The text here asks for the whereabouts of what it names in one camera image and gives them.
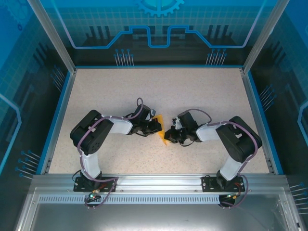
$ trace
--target speckled tabletop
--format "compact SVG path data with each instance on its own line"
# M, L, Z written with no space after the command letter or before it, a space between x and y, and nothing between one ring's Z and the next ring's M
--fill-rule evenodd
M124 116L135 111L138 97L163 115L166 130L179 113L199 108L207 111L213 122L238 115L257 131L239 69L79 69L49 173L80 169L69 134L90 110ZM199 124L207 121L202 113L192 115ZM165 146L158 134L146 138L109 134L99 150L102 172L114 174L216 173L227 157L221 141ZM243 172L269 172L262 148Z

